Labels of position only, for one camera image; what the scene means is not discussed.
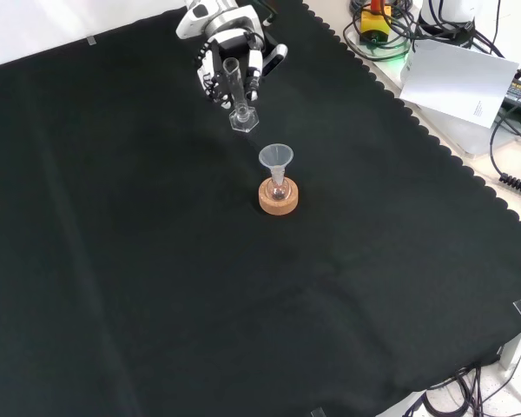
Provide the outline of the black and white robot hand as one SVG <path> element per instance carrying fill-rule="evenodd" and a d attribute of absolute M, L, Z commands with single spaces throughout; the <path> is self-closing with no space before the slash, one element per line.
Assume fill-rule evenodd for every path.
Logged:
<path fill-rule="evenodd" d="M 245 64 L 245 96 L 258 98 L 266 47 L 261 21 L 251 5 L 235 1 L 187 1 L 187 11 L 176 29 L 180 39 L 201 36 L 203 45 L 195 58 L 195 68 L 206 97 L 228 108 L 231 100 L 223 62 L 235 58 Z"/>

